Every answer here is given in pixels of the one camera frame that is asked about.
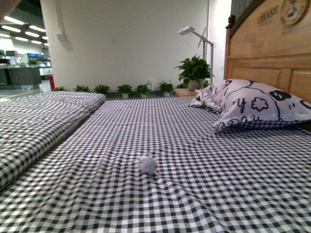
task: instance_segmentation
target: gingham bedsheet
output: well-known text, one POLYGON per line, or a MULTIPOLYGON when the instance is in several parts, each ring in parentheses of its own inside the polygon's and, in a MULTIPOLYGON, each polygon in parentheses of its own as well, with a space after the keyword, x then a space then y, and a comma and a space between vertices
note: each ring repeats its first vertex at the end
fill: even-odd
POLYGON ((99 108, 101 94, 41 93, 0 103, 0 190, 99 108))
POLYGON ((189 101, 106 101, 1 192, 0 232, 311 232, 311 133, 213 133, 189 101))

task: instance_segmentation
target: red fire extinguisher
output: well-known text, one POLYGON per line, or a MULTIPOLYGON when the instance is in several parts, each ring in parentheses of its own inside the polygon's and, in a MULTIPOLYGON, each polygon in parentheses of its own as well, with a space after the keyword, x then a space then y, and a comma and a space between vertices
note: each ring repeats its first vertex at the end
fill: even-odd
POLYGON ((50 80, 51 91, 53 91, 55 89, 53 75, 49 76, 49 80, 50 80))

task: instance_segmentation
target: pillowcase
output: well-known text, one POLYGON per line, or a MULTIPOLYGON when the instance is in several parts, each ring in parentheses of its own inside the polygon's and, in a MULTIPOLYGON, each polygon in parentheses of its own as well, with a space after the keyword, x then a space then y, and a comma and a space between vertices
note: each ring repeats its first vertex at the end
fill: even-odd
POLYGON ((202 90, 189 107, 220 114, 214 130, 228 126, 272 128, 311 120, 311 104, 275 87, 249 80, 223 80, 202 90))

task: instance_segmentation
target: wooden headboard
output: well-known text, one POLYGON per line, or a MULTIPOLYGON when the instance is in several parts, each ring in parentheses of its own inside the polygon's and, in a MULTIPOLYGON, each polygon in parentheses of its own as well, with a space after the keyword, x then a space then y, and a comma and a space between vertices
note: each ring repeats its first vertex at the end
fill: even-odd
POLYGON ((242 20, 227 29, 225 79, 266 83, 310 103, 309 5, 310 0, 253 1, 242 20))

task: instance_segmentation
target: floor lamp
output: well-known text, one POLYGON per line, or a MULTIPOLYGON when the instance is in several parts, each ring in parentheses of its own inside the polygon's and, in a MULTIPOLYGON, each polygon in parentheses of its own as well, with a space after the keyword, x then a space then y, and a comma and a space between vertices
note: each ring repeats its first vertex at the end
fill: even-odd
POLYGON ((205 43, 208 43, 210 45, 210 72, 209 72, 209 79, 210 79, 210 85, 213 85, 213 57, 214 57, 214 45, 212 42, 208 41, 205 37, 201 36, 200 34, 196 33, 194 31, 193 27, 185 27, 180 29, 180 31, 178 32, 178 34, 181 35, 185 35, 188 33, 193 33, 196 36, 198 36, 199 38, 201 38, 203 40, 203 59, 207 60, 207 54, 205 53, 205 43))

